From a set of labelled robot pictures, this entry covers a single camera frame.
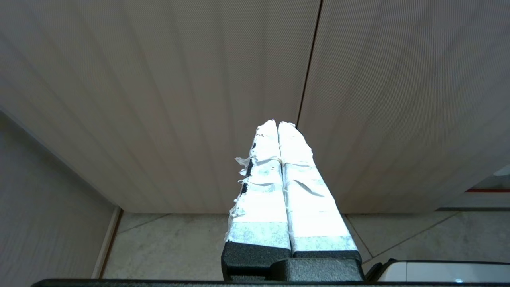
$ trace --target torn tape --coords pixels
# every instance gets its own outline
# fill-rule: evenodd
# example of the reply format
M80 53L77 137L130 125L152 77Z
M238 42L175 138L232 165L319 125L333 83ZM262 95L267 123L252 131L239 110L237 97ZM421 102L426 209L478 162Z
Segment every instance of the torn tape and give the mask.
M283 168L283 179L285 182L293 180L322 180L322 177L315 165L296 165L287 163Z
M287 185L284 186L284 190L287 192L291 189L298 189L302 197L315 196L329 198L334 201L333 196L322 179L313 180L303 178L300 180L287 181L286 183Z
M307 189L302 183L292 181L284 189L287 211L338 212L331 193L318 195Z
M280 123L278 126L278 141L284 164L292 163L315 166L312 149L293 124Z
M250 158L254 162L280 159L281 155L277 138L255 137L254 142L257 146L250 150Z
M276 122L273 119L270 119L264 124L258 126L255 130L255 137L256 136L278 137Z
M244 167L247 167L248 164L250 163L250 158L241 158L241 157L236 157L235 159L237 161L237 163L239 165L243 165Z
M250 169L244 169L240 172L246 175L240 182L253 184L275 183L283 186L281 168L280 162L276 160L267 161L261 165L254 164Z
M287 211L282 187L272 185L249 185L239 194L236 205L230 210L232 220L237 222L287 222Z
M250 176L251 175L251 169L253 168L253 160L250 159L248 166L244 169L242 169L239 174L243 176Z

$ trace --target black plastic base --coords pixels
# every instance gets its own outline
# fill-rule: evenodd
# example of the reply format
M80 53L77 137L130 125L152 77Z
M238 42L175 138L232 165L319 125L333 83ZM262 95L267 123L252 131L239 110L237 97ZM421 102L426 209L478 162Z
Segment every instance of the black plastic base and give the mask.
M360 263L354 259L290 258L271 266L271 280L288 282L364 281Z
M221 270L225 280L234 280L234 276L267 278L273 263L290 258L290 249L225 242L221 254Z
M509 287L509 283L441 283L441 282L223 282L223 281L162 281L162 280L79 280L48 279L32 287Z
M292 254L294 258L334 258L334 259L352 259L360 264L363 262L358 250L342 251L296 251Z

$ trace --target taped object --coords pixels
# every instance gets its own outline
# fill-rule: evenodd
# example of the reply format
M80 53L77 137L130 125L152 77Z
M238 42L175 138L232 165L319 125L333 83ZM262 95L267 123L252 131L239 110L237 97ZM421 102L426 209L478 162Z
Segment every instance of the taped object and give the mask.
M357 251L303 135L281 122L278 140L292 252Z
M249 157L236 158L241 192L230 210L225 242L290 250L287 211L283 194L281 154L274 120L257 128Z

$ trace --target baseboard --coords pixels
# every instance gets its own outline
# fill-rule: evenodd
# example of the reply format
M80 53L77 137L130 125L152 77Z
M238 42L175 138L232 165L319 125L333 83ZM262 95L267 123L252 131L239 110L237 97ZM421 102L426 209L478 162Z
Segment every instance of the baseboard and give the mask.
M509 210L509 192L465 192L439 210Z
M103 244L101 245L101 250L99 251L99 256L97 257L97 261L94 266L94 271L92 272L92 279L100 279L101 277L103 267L105 266L106 260L108 258L108 253L110 250L112 240L115 237L115 232L117 231L117 226L121 212L122 209L120 209L120 207L117 206L115 207L115 210L112 213L112 217L110 218L110 224L108 225L108 229L105 234L105 239L103 240Z

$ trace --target wall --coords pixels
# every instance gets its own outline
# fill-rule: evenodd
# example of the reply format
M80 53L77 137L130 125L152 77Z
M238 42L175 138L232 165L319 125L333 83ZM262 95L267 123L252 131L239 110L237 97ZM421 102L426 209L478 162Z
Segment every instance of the wall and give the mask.
M475 184L472 189L510 189L510 175L489 176Z
M0 286L90 278L113 211L0 112Z
M510 162L509 9L324 0L297 126L342 212L433 211Z
M226 213L297 120L319 1L1 1L0 106L130 212Z

